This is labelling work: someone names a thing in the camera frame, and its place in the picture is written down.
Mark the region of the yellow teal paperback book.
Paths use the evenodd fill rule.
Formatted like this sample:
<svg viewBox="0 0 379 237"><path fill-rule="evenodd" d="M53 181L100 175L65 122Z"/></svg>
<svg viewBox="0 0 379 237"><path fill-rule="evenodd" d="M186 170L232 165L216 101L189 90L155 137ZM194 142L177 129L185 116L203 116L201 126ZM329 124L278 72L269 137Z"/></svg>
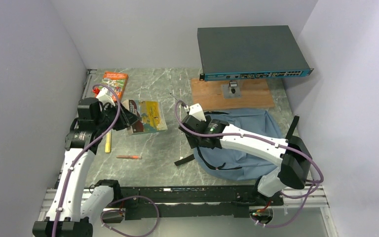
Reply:
<svg viewBox="0 0 379 237"><path fill-rule="evenodd" d="M167 130L161 104L157 101L125 100L122 105L139 120L127 129L129 135L157 133Z"/></svg>

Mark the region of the blue student backpack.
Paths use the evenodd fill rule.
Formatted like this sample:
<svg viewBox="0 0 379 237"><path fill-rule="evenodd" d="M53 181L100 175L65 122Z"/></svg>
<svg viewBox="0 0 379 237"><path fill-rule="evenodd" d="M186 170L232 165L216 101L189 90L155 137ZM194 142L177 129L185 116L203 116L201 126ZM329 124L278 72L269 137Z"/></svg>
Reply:
<svg viewBox="0 0 379 237"><path fill-rule="evenodd" d="M262 109L233 109L204 112L205 117L223 122L223 132L201 137L220 137L219 148L194 148L193 156L201 167L217 178L254 180L279 171L292 151L275 119Z"/></svg>

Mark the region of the orange green treehouse book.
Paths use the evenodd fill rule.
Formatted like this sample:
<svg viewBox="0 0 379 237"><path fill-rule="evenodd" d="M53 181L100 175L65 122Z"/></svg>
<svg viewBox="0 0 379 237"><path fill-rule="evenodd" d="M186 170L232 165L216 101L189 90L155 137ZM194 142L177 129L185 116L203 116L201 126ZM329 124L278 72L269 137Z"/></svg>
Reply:
<svg viewBox="0 0 379 237"><path fill-rule="evenodd" d="M126 73L105 71L102 83L108 85L121 100L128 78L129 76Z"/></svg>

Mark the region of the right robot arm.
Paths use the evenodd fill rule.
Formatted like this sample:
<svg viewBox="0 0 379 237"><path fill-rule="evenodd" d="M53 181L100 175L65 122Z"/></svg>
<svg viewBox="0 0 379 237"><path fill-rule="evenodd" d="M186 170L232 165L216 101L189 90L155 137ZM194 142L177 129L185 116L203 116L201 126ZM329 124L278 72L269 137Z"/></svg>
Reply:
<svg viewBox="0 0 379 237"><path fill-rule="evenodd" d="M303 151L299 137L285 139L264 110L212 111L203 118L187 115L179 128L208 174L232 181L254 180L252 198L258 205L286 187L305 187L310 155Z"/></svg>

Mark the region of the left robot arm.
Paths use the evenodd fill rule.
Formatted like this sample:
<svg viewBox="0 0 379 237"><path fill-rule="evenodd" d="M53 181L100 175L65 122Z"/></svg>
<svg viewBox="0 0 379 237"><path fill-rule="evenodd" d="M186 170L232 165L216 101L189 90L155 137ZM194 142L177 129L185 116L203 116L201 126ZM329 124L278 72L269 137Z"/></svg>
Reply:
<svg viewBox="0 0 379 237"><path fill-rule="evenodd" d="M82 196L85 181L103 136L112 129L126 129L139 117L122 104L101 102L97 98L81 99L77 118L65 137L65 158L53 202L43 221L36 221L35 237L90 237L106 206L122 201L116 180L100 180L87 200Z"/></svg>

